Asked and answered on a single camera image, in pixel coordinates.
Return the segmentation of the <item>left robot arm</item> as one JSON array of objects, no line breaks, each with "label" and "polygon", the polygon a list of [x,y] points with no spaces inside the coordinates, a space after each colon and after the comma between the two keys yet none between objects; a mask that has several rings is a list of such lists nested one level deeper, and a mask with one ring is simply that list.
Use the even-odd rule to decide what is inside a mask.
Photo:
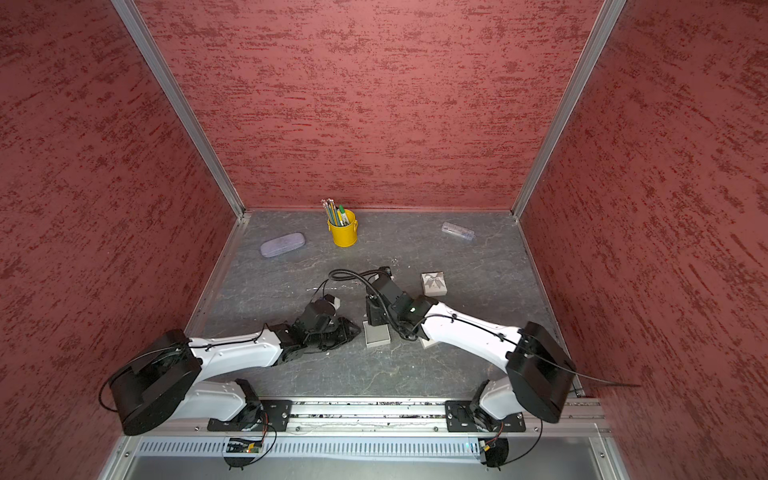
[{"label": "left robot arm", "polygon": [[361,332],[338,314],[340,301],[325,295],[308,303],[292,323],[223,338],[189,337],[179,329],[161,335],[104,383],[127,436],[146,434],[168,421],[201,419],[210,431],[267,432],[280,419],[255,388],[236,375],[270,368],[350,343]]}]

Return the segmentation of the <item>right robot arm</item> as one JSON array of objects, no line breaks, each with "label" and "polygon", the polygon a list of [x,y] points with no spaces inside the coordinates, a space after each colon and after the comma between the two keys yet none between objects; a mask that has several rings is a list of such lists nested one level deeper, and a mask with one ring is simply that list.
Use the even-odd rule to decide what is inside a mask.
[{"label": "right robot arm", "polygon": [[413,297],[383,267],[363,275],[366,313],[402,339],[447,344],[469,352],[504,372],[475,392],[468,410],[487,431],[511,415],[529,413],[556,424],[575,377],[576,367],[542,325],[504,326],[459,312],[435,298]]}]

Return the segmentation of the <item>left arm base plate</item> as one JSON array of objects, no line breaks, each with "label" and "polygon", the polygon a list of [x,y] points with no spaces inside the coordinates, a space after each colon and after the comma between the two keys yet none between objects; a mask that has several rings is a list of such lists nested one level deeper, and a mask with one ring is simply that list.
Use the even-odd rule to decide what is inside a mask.
[{"label": "left arm base plate", "polygon": [[292,407],[291,400],[265,400],[258,405],[247,404],[231,420],[210,419],[207,430],[210,432],[266,432],[273,429],[278,433],[284,432]]}]

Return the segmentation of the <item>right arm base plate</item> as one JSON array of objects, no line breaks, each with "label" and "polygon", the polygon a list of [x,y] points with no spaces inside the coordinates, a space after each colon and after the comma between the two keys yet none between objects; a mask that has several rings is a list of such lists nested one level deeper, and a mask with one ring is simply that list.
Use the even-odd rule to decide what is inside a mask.
[{"label": "right arm base plate", "polygon": [[451,433],[520,433],[526,431],[521,414],[495,419],[472,401],[448,400],[444,404],[447,430]]}]

